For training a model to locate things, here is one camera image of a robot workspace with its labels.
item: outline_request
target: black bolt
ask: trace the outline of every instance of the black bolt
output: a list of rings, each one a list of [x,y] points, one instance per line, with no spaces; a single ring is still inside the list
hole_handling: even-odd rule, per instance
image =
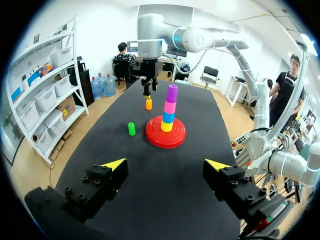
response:
[[[249,178],[248,178],[247,176],[245,176],[245,177],[243,178],[243,181],[244,181],[245,183],[247,183],[247,182],[249,182]]]
[[[88,181],[88,177],[87,176],[84,176],[84,177],[82,177],[82,181],[85,183],[85,182],[87,182]]]
[[[100,184],[100,180],[96,179],[96,180],[93,181],[93,183],[94,183],[95,185],[99,185],[99,184]]]
[[[70,193],[71,193],[71,187],[66,186],[66,187],[64,188],[64,193],[65,193],[65,194],[70,194]]]
[[[251,196],[251,195],[248,195],[248,196],[246,197],[246,200],[247,200],[248,202],[251,202],[251,201],[254,200],[254,197]]]
[[[80,202],[83,202],[86,199],[86,196],[84,194],[79,194],[78,199]]]
[[[260,195],[265,195],[267,193],[267,189],[265,187],[260,189]]]

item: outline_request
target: orange cup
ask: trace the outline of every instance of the orange cup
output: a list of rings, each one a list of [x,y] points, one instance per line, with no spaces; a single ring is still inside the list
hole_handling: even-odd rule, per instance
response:
[[[152,100],[151,99],[145,100],[145,109],[147,109],[147,110],[152,109]]]

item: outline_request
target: black cabinet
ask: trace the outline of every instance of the black cabinet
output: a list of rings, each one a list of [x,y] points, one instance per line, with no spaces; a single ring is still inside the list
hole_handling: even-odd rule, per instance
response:
[[[68,69],[68,73],[70,74],[70,83],[74,86],[77,86],[78,83],[77,83],[76,75],[72,75],[74,72],[75,72],[74,67],[71,67]],[[91,83],[90,83],[89,70],[84,70],[83,72],[80,72],[79,76],[80,76],[80,82],[81,82],[84,99],[85,99],[86,105],[89,106],[95,101],[94,94],[91,88]],[[72,95],[73,95],[75,104],[78,106],[83,106],[82,102],[79,100],[76,94],[73,93]]]

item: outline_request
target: man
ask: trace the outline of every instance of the man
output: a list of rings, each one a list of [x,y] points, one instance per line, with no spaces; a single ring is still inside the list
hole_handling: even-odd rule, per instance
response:
[[[126,54],[127,52],[127,44],[125,42],[122,42],[118,45],[119,54],[114,57],[114,60],[125,60],[128,62],[132,62],[136,59],[136,56],[133,54]]]
[[[290,71],[281,72],[276,79],[275,86],[270,90],[269,97],[278,93],[276,99],[270,104],[270,127],[274,126],[279,120],[281,114],[285,110],[287,103],[291,97],[292,91],[294,90],[296,80],[298,77],[298,70],[300,67],[300,60],[296,55],[292,55],[290,58]],[[297,117],[298,112],[301,110],[304,104],[305,91],[302,89],[298,105],[291,113],[291,117],[288,123]]]

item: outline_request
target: black table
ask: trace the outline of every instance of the black table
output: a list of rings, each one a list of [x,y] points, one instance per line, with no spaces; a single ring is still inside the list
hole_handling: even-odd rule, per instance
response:
[[[106,201],[86,225],[121,240],[235,240],[240,221],[218,202],[202,177],[205,158],[234,165],[226,126],[212,93],[176,83],[175,117],[186,128],[185,142],[173,149],[151,145],[147,122],[164,111],[171,82],[151,92],[152,110],[140,82],[133,84],[100,117],[66,164],[56,190],[77,183],[91,164],[127,158],[129,176],[113,201]],[[136,135],[129,136],[134,122]]]

